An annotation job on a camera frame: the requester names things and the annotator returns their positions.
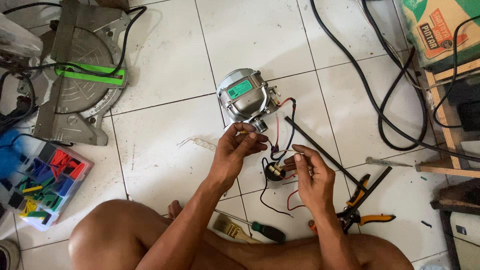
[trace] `man's right hand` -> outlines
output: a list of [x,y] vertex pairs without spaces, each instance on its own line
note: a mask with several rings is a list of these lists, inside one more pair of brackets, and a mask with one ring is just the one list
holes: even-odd
[[320,154],[303,145],[292,145],[301,154],[285,160],[285,171],[298,170],[300,199],[312,215],[335,213],[333,207],[333,186],[335,172],[330,169]]

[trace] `cardboard box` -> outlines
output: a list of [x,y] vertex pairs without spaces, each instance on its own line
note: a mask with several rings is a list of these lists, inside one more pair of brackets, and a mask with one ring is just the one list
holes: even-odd
[[[435,73],[452,68],[455,29],[480,15],[480,0],[401,0],[401,7],[421,67]],[[480,58],[480,19],[460,28],[457,48],[458,64]]]

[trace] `tile floor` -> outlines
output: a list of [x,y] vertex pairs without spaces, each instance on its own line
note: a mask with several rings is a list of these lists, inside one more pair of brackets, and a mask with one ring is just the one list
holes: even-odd
[[[15,1],[0,8],[20,4]],[[78,221],[103,201],[129,197],[162,215],[174,199],[185,205],[207,175],[213,153],[191,143],[181,148],[176,144],[190,136],[218,142],[229,119],[216,99],[216,85],[237,68],[260,70],[271,86],[278,86],[282,99],[294,97],[297,124],[357,179],[366,173],[376,179],[384,170],[365,164],[367,156],[408,164],[437,158],[436,153],[421,148],[401,153],[381,141],[377,116],[355,70],[319,28],[308,0],[130,0],[130,6],[138,5],[147,5],[148,10],[128,37],[125,60],[129,87],[103,120],[108,145],[73,147],[96,164],[86,183],[50,230],[38,232],[13,215],[0,227],[1,236],[17,242],[22,250],[19,269],[71,269],[69,235]],[[317,0],[316,5],[325,24],[359,60],[373,94],[380,100],[398,70],[368,27],[356,1]],[[370,1],[369,5],[386,38],[405,55],[408,45],[393,0]],[[44,25],[58,17],[54,9],[39,8],[35,12],[40,22],[21,24],[36,26],[30,31],[40,35],[48,30]],[[21,17],[19,13],[10,18],[18,21]],[[417,135],[420,109],[413,88],[404,79],[391,101],[386,114],[402,130]],[[290,114],[286,106],[265,118],[273,127],[279,117],[281,146],[286,145],[291,132],[283,120]],[[385,133],[392,142],[408,145],[389,128]],[[273,138],[274,129],[265,134]],[[425,141],[435,143],[431,130]],[[310,146],[299,134],[293,142]],[[288,240],[312,236],[306,224],[311,218],[307,209],[294,210],[295,218],[291,219],[260,203],[264,187],[261,158],[254,155],[245,159],[237,182],[219,201],[218,208],[250,221],[273,224],[287,234]],[[327,164],[337,170],[331,162]],[[391,241],[414,262],[416,269],[428,261],[442,261],[446,246],[437,212],[429,201],[437,189],[446,185],[445,175],[395,167],[360,211],[364,215],[395,214],[397,219],[354,226],[351,232]],[[264,200],[286,210],[286,198],[296,188],[293,178],[280,189],[267,189]],[[353,191],[354,185],[337,171],[337,211]],[[291,203],[300,203],[298,195],[292,197]],[[433,227],[421,224],[422,220]],[[253,235],[268,242],[257,232]]]

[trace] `screwdriver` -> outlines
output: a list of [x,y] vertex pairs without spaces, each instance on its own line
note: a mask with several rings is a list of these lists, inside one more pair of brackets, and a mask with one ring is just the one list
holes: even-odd
[[231,217],[235,220],[238,220],[238,221],[241,221],[243,223],[246,223],[246,224],[250,225],[252,227],[252,230],[261,233],[263,236],[265,236],[266,238],[268,238],[270,240],[273,240],[275,242],[279,242],[281,244],[283,244],[285,242],[285,238],[286,238],[285,234],[277,228],[274,228],[274,227],[268,226],[268,225],[262,225],[262,224],[260,224],[256,221],[254,221],[252,223],[248,223],[246,221],[243,221],[239,218],[236,218],[232,215],[229,215],[229,214],[224,213],[222,211],[219,211],[217,209],[215,209],[215,212],[218,212],[220,214],[224,214],[224,215],[226,215],[228,217]]

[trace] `wooden frame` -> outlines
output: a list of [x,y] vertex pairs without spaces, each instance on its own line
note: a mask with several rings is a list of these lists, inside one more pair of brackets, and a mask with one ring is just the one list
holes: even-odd
[[[466,73],[480,68],[480,59],[461,65],[457,69],[457,74]],[[453,76],[453,69],[433,74],[426,71],[428,84],[433,86],[439,81],[446,80]],[[440,102],[440,99],[445,95],[445,90],[442,86],[433,87],[430,89],[435,104]],[[446,100],[437,111],[438,120],[446,125],[459,125],[460,118],[456,112],[456,106],[450,105]],[[464,153],[460,145],[461,141],[478,140],[480,132],[465,132],[461,128],[442,128],[445,136],[448,150],[451,152]],[[467,160],[462,160],[457,157],[446,157],[443,160],[425,162],[417,165],[417,170],[420,172],[437,172],[461,176],[480,177],[480,169],[470,168]]]

